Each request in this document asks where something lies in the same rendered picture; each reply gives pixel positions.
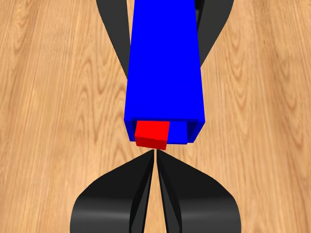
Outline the blue hollow socket block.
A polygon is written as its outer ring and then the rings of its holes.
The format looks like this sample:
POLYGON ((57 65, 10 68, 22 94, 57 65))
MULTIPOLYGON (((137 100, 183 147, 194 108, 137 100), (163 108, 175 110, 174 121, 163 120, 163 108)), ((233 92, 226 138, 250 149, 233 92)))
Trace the blue hollow socket block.
POLYGON ((195 141, 205 123, 194 0, 135 0, 124 123, 169 121, 168 144, 195 141))

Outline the thin red peg bar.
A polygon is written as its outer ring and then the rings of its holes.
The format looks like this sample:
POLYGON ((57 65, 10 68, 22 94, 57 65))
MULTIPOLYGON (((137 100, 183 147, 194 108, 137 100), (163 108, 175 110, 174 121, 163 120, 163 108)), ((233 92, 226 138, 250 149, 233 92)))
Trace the thin red peg bar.
POLYGON ((137 121, 135 142, 137 146, 165 150, 169 134, 169 121, 137 121))

